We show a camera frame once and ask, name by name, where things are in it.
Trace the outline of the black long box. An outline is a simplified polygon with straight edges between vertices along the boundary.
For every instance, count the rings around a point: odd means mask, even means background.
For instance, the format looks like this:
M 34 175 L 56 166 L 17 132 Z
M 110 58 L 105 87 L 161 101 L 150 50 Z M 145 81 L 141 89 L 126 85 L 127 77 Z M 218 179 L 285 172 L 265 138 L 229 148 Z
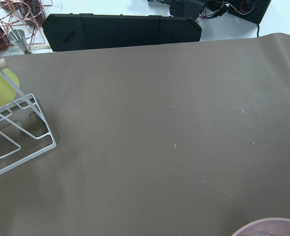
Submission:
M 50 14 L 42 25 L 54 52 L 198 42 L 192 18 Z

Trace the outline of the pink bowl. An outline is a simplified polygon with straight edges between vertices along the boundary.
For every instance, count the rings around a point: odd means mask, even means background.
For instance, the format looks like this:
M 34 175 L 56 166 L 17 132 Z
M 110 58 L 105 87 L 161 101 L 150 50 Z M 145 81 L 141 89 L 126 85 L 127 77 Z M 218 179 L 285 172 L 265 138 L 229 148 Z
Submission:
M 253 221 L 232 236 L 290 236 L 290 219 L 265 218 Z

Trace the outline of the steel jigger cup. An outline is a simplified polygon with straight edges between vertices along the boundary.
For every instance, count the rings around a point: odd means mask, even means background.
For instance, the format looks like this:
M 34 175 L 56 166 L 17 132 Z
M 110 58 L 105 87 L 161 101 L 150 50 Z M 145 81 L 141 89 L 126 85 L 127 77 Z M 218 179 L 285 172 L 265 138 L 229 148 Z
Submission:
M 17 46 L 24 54 L 29 54 L 29 46 L 25 37 L 25 32 L 22 29 L 13 29 L 8 33 L 8 40 Z

